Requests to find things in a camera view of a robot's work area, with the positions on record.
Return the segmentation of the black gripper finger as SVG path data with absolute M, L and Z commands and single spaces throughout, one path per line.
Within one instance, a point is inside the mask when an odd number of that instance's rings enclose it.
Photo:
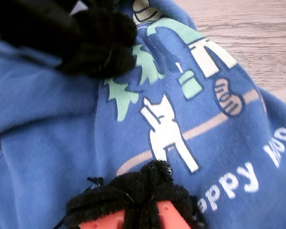
M 86 10 L 76 13 L 76 21 L 86 38 L 99 44 L 135 44 L 137 28 L 127 15 L 116 10 L 117 0 L 84 0 Z
M 128 47 L 83 44 L 69 57 L 64 57 L 56 70 L 70 76 L 85 74 L 91 78 L 120 76 L 135 67 L 135 58 Z

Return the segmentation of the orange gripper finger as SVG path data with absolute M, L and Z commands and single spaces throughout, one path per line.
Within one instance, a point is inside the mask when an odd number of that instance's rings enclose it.
M 140 170 L 145 191 L 140 200 L 142 210 L 148 210 L 152 225 L 160 223 L 156 203 L 170 201 L 192 229 L 204 229 L 205 219 L 198 207 L 198 197 L 191 195 L 183 186 L 175 184 L 170 165 L 166 161 L 153 160 Z
M 66 205 L 66 228 L 78 229 L 84 222 L 125 210 L 129 229 L 147 196 L 147 178 L 141 172 L 126 173 L 107 185 L 85 191 L 71 198 Z

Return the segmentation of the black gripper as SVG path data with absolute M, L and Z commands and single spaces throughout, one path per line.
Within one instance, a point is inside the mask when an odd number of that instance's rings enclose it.
M 74 0 L 0 0 L 0 40 L 61 58 L 85 42 L 70 16 Z

